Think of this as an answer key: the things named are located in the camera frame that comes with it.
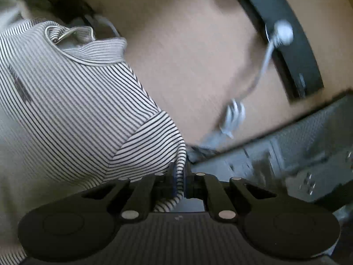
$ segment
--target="beige tabletop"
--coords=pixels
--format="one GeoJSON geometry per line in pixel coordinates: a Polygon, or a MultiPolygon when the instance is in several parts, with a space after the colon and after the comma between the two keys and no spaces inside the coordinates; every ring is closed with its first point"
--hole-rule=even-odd
{"type": "MultiPolygon", "coordinates": [[[[128,40],[126,59],[186,142],[198,143],[227,102],[257,74],[265,44],[237,0],[87,0],[128,40]]],[[[287,100],[271,63],[245,101],[246,119],[229,145],[288,123],[353,86],[349,0],[288,0],[309,39],[325,89],[287,100]]]]}

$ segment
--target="dark blurry object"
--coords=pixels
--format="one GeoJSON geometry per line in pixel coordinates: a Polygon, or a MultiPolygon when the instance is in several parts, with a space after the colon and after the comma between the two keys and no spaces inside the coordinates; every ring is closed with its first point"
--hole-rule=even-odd
{"type": "Polygon", "coordinates": [[[323,88],[314,54],[294,12],[286,0],[238,0],[257,31],[269,40],[274,24],[287,20],[293,27],[294,41],[274,51],[272,58],[290,100],[306,98],[323,88]]]}

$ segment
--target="black object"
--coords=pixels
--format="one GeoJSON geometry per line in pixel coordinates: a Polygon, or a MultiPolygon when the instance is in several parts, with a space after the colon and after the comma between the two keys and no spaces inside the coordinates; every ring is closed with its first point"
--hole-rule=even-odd
{"type": "Polygon", "coordinates": [[[323,88],[320,71],[304,30],[286,0],[238,0],[264,40],[270,38],[274,24],[287,20],[294,40],[275,50],[272,58],[290,100],[305,98],[323,88]]]}
{"type": "MultiPolygon", "coordinates": [[[[340,226],[329,211],[246,180],[221,183],[213,175],[191,173],[189,164],[185,197],[202,199],[208,212],[151,213],[157,200],[175,192],[173,168],[137,183],[115,180],[29,212],[18,227],[31,257],[25,264],[170,264],[170,258],[236,264],[247,254],[261,264],[284,264],[277,259],[308,260],[338,240],[340,226]],[[183,250],[178,257],[172,252],[176,246],[183,250]]],[[[254,259],[246,262],[257,264],[254,259]]]]}

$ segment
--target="striped shirt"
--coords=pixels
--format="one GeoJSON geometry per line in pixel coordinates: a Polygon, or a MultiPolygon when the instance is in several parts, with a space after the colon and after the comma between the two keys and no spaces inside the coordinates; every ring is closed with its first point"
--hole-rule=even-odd
{"type": "Polygon", "coordinates": [[[31,209],[172,161],[182,198],[184,141],[124,61],[126,40],[90,27],[20,20],[0,32],[0,264],[25,253],[17,224],[31,209]]]}

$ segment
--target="white cable bundle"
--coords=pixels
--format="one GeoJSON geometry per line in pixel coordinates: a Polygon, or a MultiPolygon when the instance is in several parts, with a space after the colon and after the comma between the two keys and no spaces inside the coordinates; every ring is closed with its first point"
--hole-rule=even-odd
{"type": "Polygon", "coordinates": [[[259,74],[240,98],[232,100],[227,107],[223,122],[219,124],[219,129],[207,135],[200,147],[210,149],[218,148],[227,137],[233,138],[233,131],[244,121],[245,107],[241,101],[251,94],[258,85],[260,78],[267,70],[274,49],[281,45],[290,45],[293,41],[293,29],[289,22],[285,20],[277,21],[274,28],[275,30],[268,44],[265,59],[259,74]]]}

